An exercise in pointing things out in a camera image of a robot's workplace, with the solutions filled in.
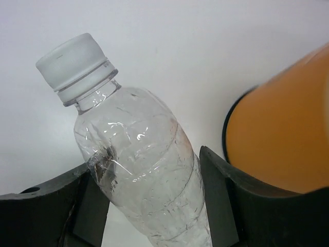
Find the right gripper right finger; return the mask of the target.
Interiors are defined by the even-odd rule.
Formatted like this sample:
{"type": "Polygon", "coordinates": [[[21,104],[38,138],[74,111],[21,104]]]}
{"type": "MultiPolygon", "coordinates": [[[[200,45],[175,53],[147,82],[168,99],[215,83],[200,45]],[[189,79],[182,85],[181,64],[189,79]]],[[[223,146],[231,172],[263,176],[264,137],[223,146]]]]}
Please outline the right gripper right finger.
{"type": "Polygon", "coordinates": [[[271,186],[205,146],[199,158],[214,246],[328,246],[328,188],[271,186]]]}

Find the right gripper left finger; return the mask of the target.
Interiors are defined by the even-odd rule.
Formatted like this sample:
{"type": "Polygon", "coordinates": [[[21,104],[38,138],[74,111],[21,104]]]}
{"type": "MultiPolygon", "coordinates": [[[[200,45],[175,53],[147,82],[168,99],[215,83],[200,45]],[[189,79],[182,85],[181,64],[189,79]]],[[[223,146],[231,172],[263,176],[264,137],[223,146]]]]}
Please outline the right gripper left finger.
{"type": "Polygon", "coordinates": [[[86,165],[1,196],[1,246],[101,246],[109,200],[86,165]]]}

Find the orange bin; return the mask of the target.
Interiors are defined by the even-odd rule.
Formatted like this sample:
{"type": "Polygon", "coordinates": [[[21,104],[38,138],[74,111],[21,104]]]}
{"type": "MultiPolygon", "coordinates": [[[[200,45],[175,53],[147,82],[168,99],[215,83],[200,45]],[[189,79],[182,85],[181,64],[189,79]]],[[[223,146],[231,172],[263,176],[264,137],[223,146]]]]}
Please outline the orange bin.
{"type": "Polygon", "coordinates": [[[328,187],[328,45],[242,95],[222,131],[226,161],[297,193],[328,187]]]}

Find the clear bottle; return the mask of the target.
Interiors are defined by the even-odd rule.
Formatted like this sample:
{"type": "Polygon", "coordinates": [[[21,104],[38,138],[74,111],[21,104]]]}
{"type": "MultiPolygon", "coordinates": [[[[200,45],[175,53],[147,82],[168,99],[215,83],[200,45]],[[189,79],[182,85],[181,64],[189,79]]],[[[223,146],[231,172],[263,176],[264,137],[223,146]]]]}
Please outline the clear bottle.
{"type": "Polygon", "coordinates": [[[212,246],[200,163],[167,105],[123,87],[89,33],[36,63],[63,104],[74,105],[74,136],[101,191],[153,246],[212,246]]]}

